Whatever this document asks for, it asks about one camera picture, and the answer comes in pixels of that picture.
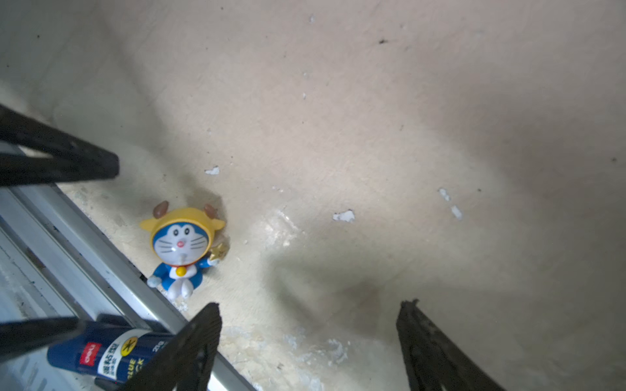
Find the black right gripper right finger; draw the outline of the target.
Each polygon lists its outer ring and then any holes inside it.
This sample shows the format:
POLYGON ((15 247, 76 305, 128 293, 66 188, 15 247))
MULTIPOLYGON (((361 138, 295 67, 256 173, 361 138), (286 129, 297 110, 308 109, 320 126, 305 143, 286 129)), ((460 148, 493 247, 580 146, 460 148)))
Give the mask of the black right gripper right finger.
POLYGON ((402 301, 397 332, 411 390, 504 388, 465 355, 417 306, 402 301))

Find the yellow Doraemon figure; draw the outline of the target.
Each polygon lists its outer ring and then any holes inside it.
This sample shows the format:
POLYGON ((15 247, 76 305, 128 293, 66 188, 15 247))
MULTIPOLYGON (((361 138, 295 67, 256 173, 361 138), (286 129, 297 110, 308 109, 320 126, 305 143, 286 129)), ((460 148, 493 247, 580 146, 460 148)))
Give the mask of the yellow Doraemon figure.
POLYGON ((140 228, 149 233, 151 248, 160 264, 148 277, 150 288, 162 288, 169 301, 188 299, 203 282, 205 271, 218 265, 228 254, 225 243, 217 244, 216 235, 226 222, 216 208, 169 209, 163 201, 153 208, 153 216, 140 228))

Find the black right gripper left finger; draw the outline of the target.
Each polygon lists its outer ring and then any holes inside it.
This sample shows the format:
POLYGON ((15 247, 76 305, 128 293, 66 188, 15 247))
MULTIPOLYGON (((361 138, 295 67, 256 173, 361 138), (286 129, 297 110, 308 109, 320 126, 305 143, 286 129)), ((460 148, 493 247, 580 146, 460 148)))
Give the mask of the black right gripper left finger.
POLYGON ((218 353, 222 317, 205 306, 122 390, 207 390, 218 353))

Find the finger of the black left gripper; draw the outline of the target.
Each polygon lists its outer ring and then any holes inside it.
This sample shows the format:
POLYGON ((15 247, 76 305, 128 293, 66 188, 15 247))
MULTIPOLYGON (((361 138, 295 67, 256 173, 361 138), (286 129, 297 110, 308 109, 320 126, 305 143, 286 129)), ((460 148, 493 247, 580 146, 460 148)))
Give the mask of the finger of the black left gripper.
POLYGON ((6 362, 83 333, 79 318, 30 319, 1 324, 1 361, 6 362))
POLYGON ((120 174, 116 154, 1 107, 1 142, 29 148, 42 156, 1 153, 1 184, 29 186, 59 182, 115 179, 120 174))

